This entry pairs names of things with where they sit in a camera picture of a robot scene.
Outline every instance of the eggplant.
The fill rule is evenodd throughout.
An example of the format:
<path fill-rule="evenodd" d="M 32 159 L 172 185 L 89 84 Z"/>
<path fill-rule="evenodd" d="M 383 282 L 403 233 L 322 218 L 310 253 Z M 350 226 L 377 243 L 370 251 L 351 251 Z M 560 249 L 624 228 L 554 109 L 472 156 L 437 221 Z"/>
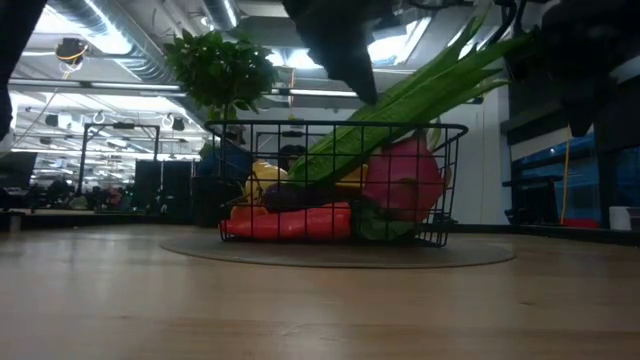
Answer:
<path fill-rule="evenodd" d="M 262 195 L 267 211 L 289 212 L 313 207 L 320 207 L 334 202 L 332 188 L 301 188 L 299 186 L 280 183 L 269 186 Z"/>

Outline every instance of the dragon fruit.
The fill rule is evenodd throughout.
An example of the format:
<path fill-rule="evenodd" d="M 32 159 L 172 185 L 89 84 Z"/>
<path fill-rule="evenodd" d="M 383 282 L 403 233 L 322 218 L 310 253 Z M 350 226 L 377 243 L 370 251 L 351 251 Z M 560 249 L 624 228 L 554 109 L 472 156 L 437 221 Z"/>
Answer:
<path fill-rule="evenodd" d="M 451 178 L 444 179 L 424 133 L 417 133 L 380 150 L 369 160 L 363 194 L 394 220 L 420 222 L 429 215 Z"/>

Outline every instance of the lamp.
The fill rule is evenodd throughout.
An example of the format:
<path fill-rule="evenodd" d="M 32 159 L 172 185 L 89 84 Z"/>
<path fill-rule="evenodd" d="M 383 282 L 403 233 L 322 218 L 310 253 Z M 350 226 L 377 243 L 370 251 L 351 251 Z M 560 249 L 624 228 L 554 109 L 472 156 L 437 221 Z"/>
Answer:
<path fill-rule="evenodd" d="M 44 118 L 44 123 L 47 126 L 58 127 L 58 115 L 50 114 Z"/>
<path fill-rule="evenodd" d="M 135 129 L 135 127 L 136 127 L 136 124 L 125 123 L 121 121 L 118 121 L 117 123 L 113 124 L 114 129 L 121 129 L 121 130 L 133 130 Z"/>
<path fill-rule="evenodd" d="M 184 131 L 184 118 L 176 117 L 173 119 L 173 125 L 171 128 L 175 131 Z"/>

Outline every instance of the green leaves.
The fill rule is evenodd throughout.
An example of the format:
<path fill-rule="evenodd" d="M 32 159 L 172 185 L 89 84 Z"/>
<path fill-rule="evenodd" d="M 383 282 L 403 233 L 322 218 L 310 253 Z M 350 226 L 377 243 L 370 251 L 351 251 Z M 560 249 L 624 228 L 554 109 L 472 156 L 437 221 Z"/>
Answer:
<path fill-rule="evenodd" d="M 257 112 L 255 101 L 277 78 L 266 59 L 271 51 L 247 39 L 232 43 L 219 32 L 193 36 L 184 30 L 165 50 L 178 81 L 199 106 L 210 109 L 212 121 L 237 119 L 237 110 Z"/>
<path fill-rule="evenodd" d="M 352 207 L 353 229 L 367 240 L 389 241 L 407 235 L 415 229 L 414 222 L 389 221 L 375 202 L 363 198 Z"/>
<path fill-rule="evenodd" d="M 484 16 L 472 18 L 450 47 L 387 90 L 376 106 L 364 106 L 349 118 L 352 121 L 397 122 L 406 126 L 394 128 L 391 133 L 383 127 L 339 127 L 314 145 L 308 156 L 298 159 L 289 171 L 289 178 L 300 185 L 306 181 L 335 182 L 360 166 L 376 148 L 406 134 L 416 124 L 429 122 L 476 96 L 505 85 L 507 82 L 504 81 L 483 83 L 501 71 L 484 68 L 522 46 L 529 38 L 507 40 L 480 51 L 472 49 L 460 59 L 462 49 L 477 33 L 483 20 Z"/>

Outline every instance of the round placemat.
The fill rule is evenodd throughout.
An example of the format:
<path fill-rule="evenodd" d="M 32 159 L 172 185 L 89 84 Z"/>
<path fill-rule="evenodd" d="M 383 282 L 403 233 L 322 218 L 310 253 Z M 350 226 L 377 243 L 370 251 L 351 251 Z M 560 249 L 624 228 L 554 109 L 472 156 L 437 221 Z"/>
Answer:
<path fill-rule="evenodd" d="M 494 264 L 515 258 L 506 248 L 470 238 L 450 239 L 444 248 L 223 242 L 216 236 L 167 240 L 161 246 L 212 260 L 328 268 L 446 268 Z"/>

